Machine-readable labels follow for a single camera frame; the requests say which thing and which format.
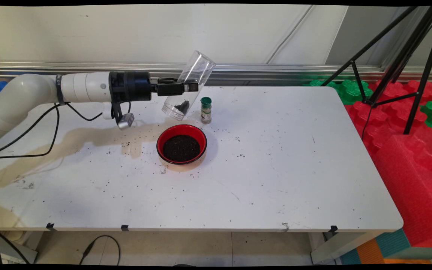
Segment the floor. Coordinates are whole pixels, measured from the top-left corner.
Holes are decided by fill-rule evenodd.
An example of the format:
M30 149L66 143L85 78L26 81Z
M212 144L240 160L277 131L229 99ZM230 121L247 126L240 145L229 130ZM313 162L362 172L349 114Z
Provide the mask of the floor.
M36 263L78 264L96 237L113 236L120 265L291 266L312 265L306 233L277 232L45 232ZM118 248L99 238L83 264L116 265Z

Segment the white robotic arm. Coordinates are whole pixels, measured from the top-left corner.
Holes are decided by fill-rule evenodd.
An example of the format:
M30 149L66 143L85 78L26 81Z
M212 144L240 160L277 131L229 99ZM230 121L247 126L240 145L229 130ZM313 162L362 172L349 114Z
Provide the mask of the white robotic arm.
M0 138L19 125L36 106L59 102L110 102L111 118L118 127L130 127L134 116L123 115L120 103L150 101L151 92L158 96L181 95L198 91L198 84L176 82L173 78L149 82L149 72L94 72L56 75L20 75L0 93Z

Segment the soil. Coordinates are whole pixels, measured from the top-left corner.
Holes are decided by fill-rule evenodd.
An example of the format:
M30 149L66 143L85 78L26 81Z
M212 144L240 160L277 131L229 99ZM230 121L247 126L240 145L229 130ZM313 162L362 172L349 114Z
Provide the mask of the soil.
M180 110L184 115L188 112L189 101L185 100L181 104L174 106L176 109Z
M163 155L170 161L185 162L194 159L201 152L196 139L188 135L177 135L163 145Z

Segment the white table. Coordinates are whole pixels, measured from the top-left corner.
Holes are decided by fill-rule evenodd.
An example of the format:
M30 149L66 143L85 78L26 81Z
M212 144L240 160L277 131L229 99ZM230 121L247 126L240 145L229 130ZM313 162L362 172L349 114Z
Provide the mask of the white table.
M403 220L336 91L330 87L205 87L185 120L161 112L165 97L133 102L135 124L88 122L60 107L45 157L0 159L0 230L248 231L337 234L313 251L337 258ZM52 104L38 106L0 147ZM92 117L100 103L73 104ZM56 112L0 155L45 152ZM188 123L208 139L205 156L178 166L156 152L166 128Z

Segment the transparent cup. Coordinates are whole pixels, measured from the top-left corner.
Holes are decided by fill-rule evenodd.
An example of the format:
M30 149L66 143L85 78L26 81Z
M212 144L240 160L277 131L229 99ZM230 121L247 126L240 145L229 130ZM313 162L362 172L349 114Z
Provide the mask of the transparent cup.
M169 96L164 102L163 112L176 120L183 120L211 75L215 63L199 51L194 51L178 78L180 83L198 83L198 92L184 92L181 96Z

